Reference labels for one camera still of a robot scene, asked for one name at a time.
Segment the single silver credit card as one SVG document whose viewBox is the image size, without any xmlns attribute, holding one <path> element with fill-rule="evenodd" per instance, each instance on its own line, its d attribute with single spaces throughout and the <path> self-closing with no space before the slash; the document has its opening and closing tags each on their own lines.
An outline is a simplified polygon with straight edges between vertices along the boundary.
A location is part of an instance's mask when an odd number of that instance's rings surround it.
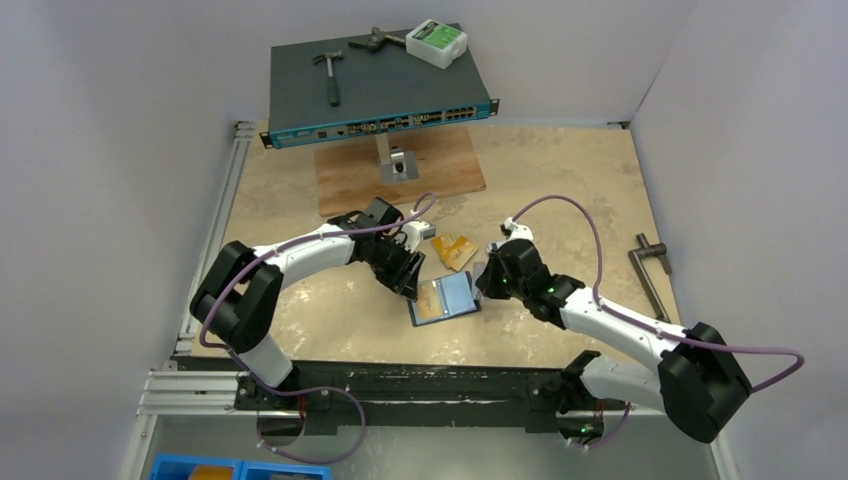
<svg viewBox="0 0 848 480">
<path fill-rule="evenodd" d="M 471 296 L 472 296 L 472 299 L 477 303 L 482 301 L 483 295 L 481 293 L 480 288 L 476 285 L 476 283 L 477 283 L 478 279 L 481 277 L 481 275 L 483 274 L 485 268 L 486 268 L 485 262 L 474 262 L 472 264 L 472 267 L 471 267 L 471 273 L 470 273 Z"/>
</svg>

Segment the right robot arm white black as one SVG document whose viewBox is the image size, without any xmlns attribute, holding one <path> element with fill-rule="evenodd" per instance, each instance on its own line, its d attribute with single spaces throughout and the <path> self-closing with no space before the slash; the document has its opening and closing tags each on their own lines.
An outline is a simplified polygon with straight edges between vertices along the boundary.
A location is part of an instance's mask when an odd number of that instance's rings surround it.
<svg viewBox="0 0 848 480">
<path fill-rule="evenodd" d="M 710 443 L 753 392 L 717 329 L 705 323 L 684 328 L 639 315 L 626 321 L 584 282 L 551 272 L 527 239 L 495 248 L 475 285 L 487 299 L 517 300 L 534 318 L 634 359 L 621 365 L 597 356 L 565 375 L 561 392 L 573 406 L 596 398 L 646 406 L 663 412 L 689 438 Z"/>
</svg>

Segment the blue leather card holder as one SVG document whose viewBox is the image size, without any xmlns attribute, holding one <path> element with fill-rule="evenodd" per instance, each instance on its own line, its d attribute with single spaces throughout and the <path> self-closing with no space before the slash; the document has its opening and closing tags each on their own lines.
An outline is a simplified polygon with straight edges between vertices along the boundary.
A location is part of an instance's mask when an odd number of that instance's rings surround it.
<svg viewBox="0 0 848 480">
<path fill-rule="evenodd" d="M 446 309 L 446 315 L 443 319 L 417 325 L 414 318 L 414 303 L 408 302 L 411 324 L 413 327 L 424 327 L 433 325 L 453 318 L 476 313 L 482 310 L 481 302 L 477 303 L 472 299 L 470 288 L 470 272 L 462 271 L 450 275 L 442 276 L 436 279 L 423 280 L 418 283 L 418 287 L 423 282 L 435 281 L 438 284 L 442 296 L 443 306 Z"/>
</svg>

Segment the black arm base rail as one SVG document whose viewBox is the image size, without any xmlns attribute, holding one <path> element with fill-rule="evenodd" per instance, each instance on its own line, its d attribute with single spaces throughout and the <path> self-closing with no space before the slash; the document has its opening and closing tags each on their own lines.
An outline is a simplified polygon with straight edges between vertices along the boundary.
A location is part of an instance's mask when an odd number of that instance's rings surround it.
<svg viewBox="0 0 848 480">
<path fill-rule="evenodd" d="M 560 368 L 295 362 L 295 372 L 270 393 L 243 374 L 234 407 L 262 416 L 290 413 L 307 435 L 340 426 L 521 428 L 527 433 L 596 436 L 570 414 L 600 419 L 599 400 L 579 386 L 580 355 Z"/>
</svg>

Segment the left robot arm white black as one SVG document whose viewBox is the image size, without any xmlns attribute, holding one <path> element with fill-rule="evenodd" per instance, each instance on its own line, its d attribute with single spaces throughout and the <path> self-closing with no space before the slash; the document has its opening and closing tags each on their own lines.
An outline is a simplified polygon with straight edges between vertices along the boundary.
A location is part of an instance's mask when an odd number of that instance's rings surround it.
<svg viewBox="0 0 848 480">
<path fill-rule="evenodd" d="M 272 338 L 271 323 L 280 293 L 324 270 L 355 262 L 367 264 L 376 280 L 414 301 L 425 256 L 419 244 L 434 237 L 434 225 L 421 220 L 424 209 L 404 215 L 376 197 L 363 211 L 327 220 L 311 233 L 268 246 L 239 241 L 218 253 L 190 301 L 189 313 L 214 334 L 242 368 L 260 382 L 259 395 L 272 408 L 297 399 L 296 368 Z"/>
</svg>

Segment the single gold credit card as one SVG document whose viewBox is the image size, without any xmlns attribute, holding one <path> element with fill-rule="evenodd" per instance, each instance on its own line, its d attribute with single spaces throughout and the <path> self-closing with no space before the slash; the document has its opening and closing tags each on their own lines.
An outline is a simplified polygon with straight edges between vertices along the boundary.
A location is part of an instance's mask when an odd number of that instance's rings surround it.
<svg viewBox="0 0 848 480">
<path fill-rule="evenodd" d="M 414 303 L 414 318 L 417 325 L 439 321 L 446 315 L 442 296 L 435 281 L 423 282 L 418 287 L 418 299 Z"/>
</svg>

